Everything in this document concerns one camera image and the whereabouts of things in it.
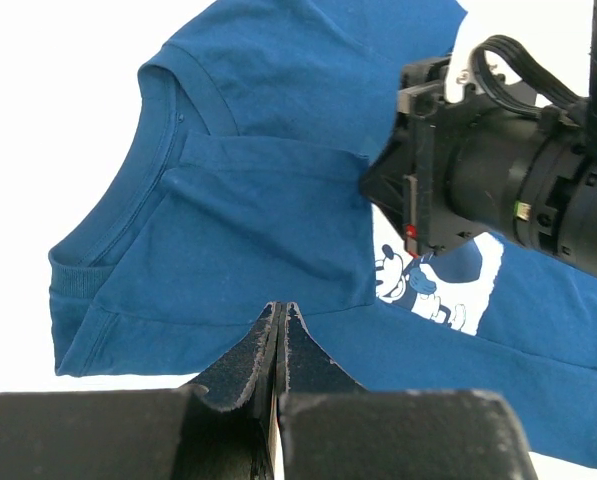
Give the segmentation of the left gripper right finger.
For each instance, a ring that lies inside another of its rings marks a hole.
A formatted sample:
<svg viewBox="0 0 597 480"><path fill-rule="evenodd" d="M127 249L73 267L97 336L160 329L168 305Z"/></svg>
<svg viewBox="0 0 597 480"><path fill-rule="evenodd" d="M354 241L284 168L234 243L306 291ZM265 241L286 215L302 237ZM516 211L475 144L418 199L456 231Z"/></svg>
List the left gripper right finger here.
<svg viewBox="0 0 597 480"><path fill-rule="evenodd" d="M370 392L317 344L295 303L277 346L286 478L536 478L524 430L500 395Z"/></svg>

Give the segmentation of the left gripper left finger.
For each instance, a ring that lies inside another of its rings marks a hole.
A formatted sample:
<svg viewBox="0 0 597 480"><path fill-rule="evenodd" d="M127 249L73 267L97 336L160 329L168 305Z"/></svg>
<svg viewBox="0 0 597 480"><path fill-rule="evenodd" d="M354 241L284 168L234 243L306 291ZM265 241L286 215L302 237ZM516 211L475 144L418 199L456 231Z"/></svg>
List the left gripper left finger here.
<svg viewBox="0 0 597 480"><path fill-rule="evenodd" d="M0 394L0 479L271 479L280 303L191 381Z"/></svg>

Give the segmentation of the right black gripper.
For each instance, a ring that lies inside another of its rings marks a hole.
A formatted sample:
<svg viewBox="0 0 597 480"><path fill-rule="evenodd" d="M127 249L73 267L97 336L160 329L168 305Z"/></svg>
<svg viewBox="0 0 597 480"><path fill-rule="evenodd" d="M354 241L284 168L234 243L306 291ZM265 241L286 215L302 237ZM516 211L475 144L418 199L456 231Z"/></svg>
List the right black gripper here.
<svg viewBox="0 0 597 480"><path fill-rule="evenodd" d="M391 135L359 182L413 257L445 254L484 232L508 233L458 212L451 199L459 151L470 129L496 106L471 79L459 85L461 103L445 100L448 67L445 56L402 68Z"/></svg>

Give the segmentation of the navy blue t-shirt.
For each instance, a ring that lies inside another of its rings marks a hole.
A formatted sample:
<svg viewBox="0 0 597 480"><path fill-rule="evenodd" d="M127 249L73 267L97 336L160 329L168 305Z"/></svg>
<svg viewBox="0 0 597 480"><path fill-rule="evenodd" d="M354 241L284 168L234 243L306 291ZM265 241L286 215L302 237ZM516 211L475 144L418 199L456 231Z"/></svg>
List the navy blue t-shirt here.
<svg viewBox="0 0 597 480"><path fill-rule="evenodd" d="M502 394L533 450L597 468L597 279L499 235L408 255L358 180L401 67L455 1L218 1L138 74L128 156L52 248L59 375L199 372L294 302L372 390Z"/></svg>

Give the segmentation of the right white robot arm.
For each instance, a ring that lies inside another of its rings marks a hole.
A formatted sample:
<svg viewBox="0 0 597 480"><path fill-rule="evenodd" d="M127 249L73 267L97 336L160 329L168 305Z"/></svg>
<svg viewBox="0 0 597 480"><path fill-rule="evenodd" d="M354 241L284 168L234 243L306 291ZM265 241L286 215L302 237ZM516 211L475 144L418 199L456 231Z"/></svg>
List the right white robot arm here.
<svg viewBox="0 0 597 480"><path fill-rule="evenodd" d="M597 1L466 1L451 54L404 67L360 181L412 256L493 231L597 278Z"/></svg>

